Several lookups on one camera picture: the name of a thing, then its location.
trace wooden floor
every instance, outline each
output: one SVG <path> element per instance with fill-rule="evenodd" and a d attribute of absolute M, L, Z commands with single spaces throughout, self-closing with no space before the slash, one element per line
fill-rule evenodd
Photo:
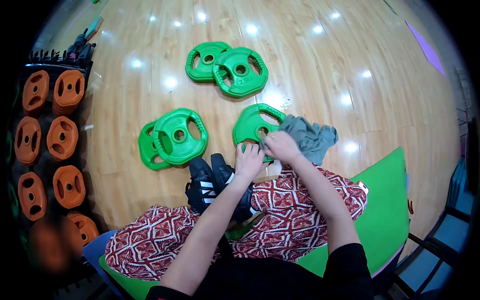
<path fill-rule="evenodd" d="M 449 81 L 426 60 L 407 20 L 433 45 L 401 0 L 109 1 L 83 100 L 84 177 L 94 212 L 120 228 L 153 204 L 185 205 L 188 167 L 158 172 L 139 157 L 141 128 L 176 108 L 197 111 L 209 132 L 206 157 L 234 163 L 232 128 L 242 110 L 267 103 L 335 126 L 339 141 L 324 167 L 352 177 L 398 146 L 410 174 L 424 237 L 442 211 L 459 158 Z M 230 99 L 185 74 L 187 54 L 206 41 L 257 51 L 269 70 L 263 91 Z M 278 165 L 262 177 L 274 177 Z M 408 244 L 403 255 L 413 251 Z"/>

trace white stripes on shoe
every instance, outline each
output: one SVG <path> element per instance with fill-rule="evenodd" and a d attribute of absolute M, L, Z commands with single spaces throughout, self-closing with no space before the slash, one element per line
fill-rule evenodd
<path fill-rule="evenodd" d="M 232 174 L 230 175 L 230 178 L 227 180 L 227 182 L 225 182 L 225 184 L 229 184 L 230 181 L 232 181 L 234 175 L 235 174 L 232 172 Z"/>
<path fill-rule="evenodd" d="M 202 190 L 202 194 L 208 193 L 209 196 L 216 196 L 215 191 L 213 191 L 213 184 L 207 181 L 201 181 L 200 186 L 204 188 L 212 188 L 211 190 Z M 204 198 L 205 203 L 212 203 L 215 198 Z"/>

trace black shirt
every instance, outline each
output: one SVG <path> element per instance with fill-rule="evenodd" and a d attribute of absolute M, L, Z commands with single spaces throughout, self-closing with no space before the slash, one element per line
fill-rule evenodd
<path fill-rule="evenodd" d="M 333 251 L 324 277 L 277 258 L 219 259 L 193 297 L 155 286 L 146 299 L 373 299 L 373 288 L 363 247 L 353 243 Z"/>

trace hand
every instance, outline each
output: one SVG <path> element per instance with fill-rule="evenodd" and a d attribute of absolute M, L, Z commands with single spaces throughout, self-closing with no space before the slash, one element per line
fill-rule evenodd
<path fill-rule="evenodd" d="M 265 152 L 259 151 L 257 144 L 247 144 L 242 152 L 243 143 L 237 145 L 237 162 L 235 163 L 235 178 L 244 178 L 248 183 L 252 182 L 258 173 L 268 166 L 264 163 Z"/>
<path fill-rule="evenodd" d="M 280 159 L 284 164 L 291 165 L 297 158 L 303 157 L 297 143 L 285 131 L 269 132 L 265 137 L 265 144 L 268 146 L 265 154 Z"/>

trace person's left hand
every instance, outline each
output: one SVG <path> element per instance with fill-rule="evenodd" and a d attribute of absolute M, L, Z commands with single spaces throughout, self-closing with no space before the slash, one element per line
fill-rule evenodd
<path fill-rule="evenodd" d="M 268 166 L 264 163 L 265 152 L 259 150 L 257 144 L 247 144 L 242 152 L 243 143 L 237 145 L 237 162 L 235 163 L 235 177 L 244 178 L 248 183 L 252 182 L 257 175 Z"/>

